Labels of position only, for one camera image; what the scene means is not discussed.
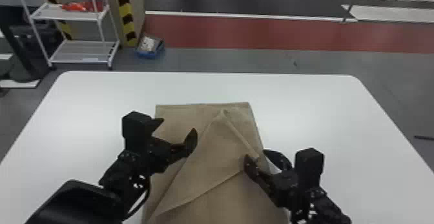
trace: white shelf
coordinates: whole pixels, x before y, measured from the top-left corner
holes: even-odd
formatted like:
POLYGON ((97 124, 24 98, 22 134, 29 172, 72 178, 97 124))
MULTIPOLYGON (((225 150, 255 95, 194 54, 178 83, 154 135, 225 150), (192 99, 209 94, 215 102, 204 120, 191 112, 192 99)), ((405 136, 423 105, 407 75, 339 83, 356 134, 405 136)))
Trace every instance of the white shelf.
POLYGON ((119 41, 71 41, 64 40, 54 52, 52 63, 111 63, 119 41))
POLYGON ((35 20, 101 21, 110 9, 105 5, 102 12, 74 12, 63 10, 61 6, 44 3, 30 17, 35 20))

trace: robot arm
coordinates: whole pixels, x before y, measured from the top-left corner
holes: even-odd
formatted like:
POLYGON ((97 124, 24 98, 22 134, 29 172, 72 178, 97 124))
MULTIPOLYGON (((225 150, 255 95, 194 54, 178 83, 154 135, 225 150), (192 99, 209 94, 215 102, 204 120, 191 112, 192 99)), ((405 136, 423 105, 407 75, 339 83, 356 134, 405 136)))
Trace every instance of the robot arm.
POLYGON ((100 179, 100 187, 70 180, 26 224, 120 224, 131 217, 149 197, 150 177, 190 156, 197 145, 195 129, 182 144, 153 137, 152 133, 162 123, 163 119, 138 112, 123 117, 125 149, 100 179), (145 192, 145 197, 132 209, 145 192))
POLYGON ((291 211, 293 224, 351 224, 348 216, 328 198, 320 187, 320 176, 324 167, 324 155, 313 149, 296 153, 295 167, 281 153, 264 150, 265 156, 281 172, 268 174, 259 169, 249 157, 244 159, 247 175, 265 191, 277 207, 291 211))

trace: folded cloth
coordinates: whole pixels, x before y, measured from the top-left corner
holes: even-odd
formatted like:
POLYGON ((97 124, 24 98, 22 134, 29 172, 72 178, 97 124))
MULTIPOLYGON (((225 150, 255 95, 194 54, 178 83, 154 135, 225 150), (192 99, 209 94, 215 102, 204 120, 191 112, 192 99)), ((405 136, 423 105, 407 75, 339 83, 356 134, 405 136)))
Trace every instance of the folded cloth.
POLYGON ((199 140, 187 159, 152 176, 144 223, 288 223, 243 171, 246 154, 267 168, 248 103, 157 106, 156 117, 165 119, 156 137, 182 142, 195 128, 199 140))

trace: black cable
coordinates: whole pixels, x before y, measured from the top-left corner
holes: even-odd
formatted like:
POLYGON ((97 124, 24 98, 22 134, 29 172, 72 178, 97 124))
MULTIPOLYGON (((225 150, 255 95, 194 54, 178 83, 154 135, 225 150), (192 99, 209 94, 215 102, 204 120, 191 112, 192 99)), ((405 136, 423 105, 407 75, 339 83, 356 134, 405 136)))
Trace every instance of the black cable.
POLYGON ((132 209, 132 211, 130 211, 125 218, 123 219, 124 221, 128 218, 130 218, 132 215, 134 215, 139 209, 140 207, 145 204, 145 202, 149 199, 150 196, 150 178, 148 178, 148 182, 149 182, 149 188, 148 191, 146 191, 145 197, 143 198, 143 200, 140 201, 140 203, 134 207, 134 209, 132 209))

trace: white table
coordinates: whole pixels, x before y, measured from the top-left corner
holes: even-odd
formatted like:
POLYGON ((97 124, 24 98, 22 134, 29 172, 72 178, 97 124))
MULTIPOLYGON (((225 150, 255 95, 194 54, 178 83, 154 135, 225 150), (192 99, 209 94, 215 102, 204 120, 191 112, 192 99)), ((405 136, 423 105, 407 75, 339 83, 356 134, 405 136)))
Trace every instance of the white table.
POLYGON ((235 101, 252 105, 265 147, 325 154, 322 186, 354 224, 433 223, 434 174, 354 77, 141 72, 59 77, 0 164, 1 223, 23 223, 68 179, 96 184, 130 111, 235 101))

